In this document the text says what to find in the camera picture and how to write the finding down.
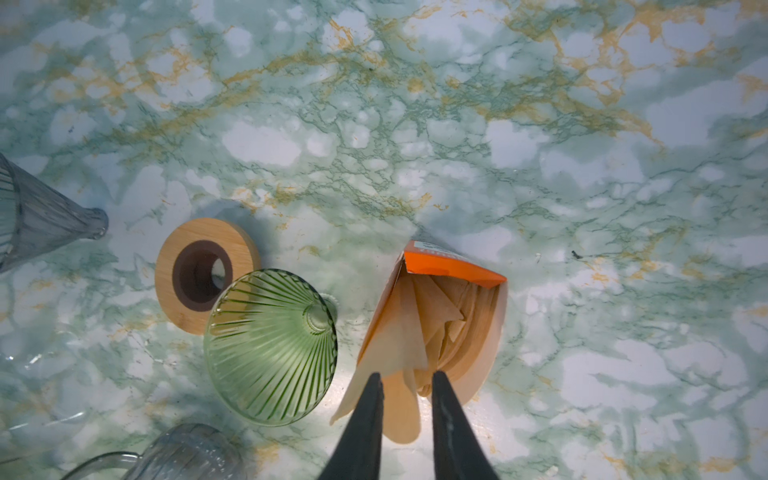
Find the ribbed glass carafe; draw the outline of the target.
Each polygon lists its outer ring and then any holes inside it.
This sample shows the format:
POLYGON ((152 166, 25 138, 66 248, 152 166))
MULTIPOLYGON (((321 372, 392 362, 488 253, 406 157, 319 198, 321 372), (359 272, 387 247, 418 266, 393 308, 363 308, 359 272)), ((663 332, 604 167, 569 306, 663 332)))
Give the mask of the ribbed glass carafe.
POLYGON ((126 479, 245 479, 239 450, 218 429, 184 423, 159 437, 141 454, 127 451, 96 456, 65 475, 84 479, 108 469, 124 469, 126 479))

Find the green glass dripper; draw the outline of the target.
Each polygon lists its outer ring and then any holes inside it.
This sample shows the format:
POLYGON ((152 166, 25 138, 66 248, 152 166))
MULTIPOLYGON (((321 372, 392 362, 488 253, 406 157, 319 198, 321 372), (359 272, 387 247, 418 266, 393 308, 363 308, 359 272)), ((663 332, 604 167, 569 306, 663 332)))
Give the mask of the green glass dripper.
POLYGON ((240 277, 215 302, 204 333, 215 390, 257 425, 302 419, 332 383, 336 319, 334 302, 292 272, 260 269, 240 277))

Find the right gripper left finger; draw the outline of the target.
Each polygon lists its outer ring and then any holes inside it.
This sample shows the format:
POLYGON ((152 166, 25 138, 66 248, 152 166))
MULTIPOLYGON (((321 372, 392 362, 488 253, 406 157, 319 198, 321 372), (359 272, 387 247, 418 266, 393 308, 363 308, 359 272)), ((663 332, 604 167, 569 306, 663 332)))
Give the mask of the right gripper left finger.
POLYGON ((372 479, 380 474, 384 392, 379 373, 370 375, 356 408, 320 480, 372 479))

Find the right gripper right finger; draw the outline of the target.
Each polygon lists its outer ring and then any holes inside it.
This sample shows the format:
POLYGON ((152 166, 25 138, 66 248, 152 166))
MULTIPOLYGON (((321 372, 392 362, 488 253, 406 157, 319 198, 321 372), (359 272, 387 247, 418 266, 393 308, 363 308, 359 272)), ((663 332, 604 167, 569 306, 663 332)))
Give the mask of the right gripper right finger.
POLYGON ((433 374, 431 404, 435 478, 498 480, 443 371, 433 374))

